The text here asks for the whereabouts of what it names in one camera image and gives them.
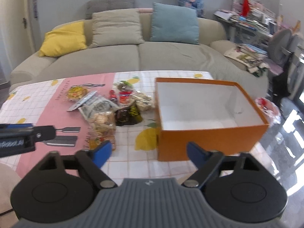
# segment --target sofa backrest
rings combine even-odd
[[[140,13],[139,19],[142,28],[142,36],[145,41],[150,41],[151,37],[151,13]],[[203,45],[210,45],[212,42],[217,40],[226,39],[226,32],[223,25],[218,21],[213,21],[209,19],[197,18],[199,21],[199,43]],[[85,22],[85,36],[87,39],[87,45],[91,45],[93,38],[92,24],[93,20],[79,20]],[[65,23],[55,27],[54,29],[60,28],[64,25],[68,25],[74,22]]]

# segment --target black cable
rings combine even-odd
[[[0,213],[0,216],[6,215],[6,214],[8,214],[9,212],[12,212],[12,211],[14,211],[13,208],[10,209],[10,210],[7,210],[5,212]]]

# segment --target shiny tiled floor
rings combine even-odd
[[[260,140],[272,166],[268,169],[286,189],[288,204],[282,221],[290,228],[304,226],[304,114],[289,99],[282,101],[280,125]]]

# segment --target gray ribbed panel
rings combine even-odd
[[[279,219],[245,224],[227,219],[207,204],[198,189],[169,179],[125,179],[115,189],[102,190],[79,216],[61,223],[19,221],[13,228],[286,228]]]

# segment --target red object on desk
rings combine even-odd
[[[246,17],[250,11],[249,1],[244,0],[241,16]]]

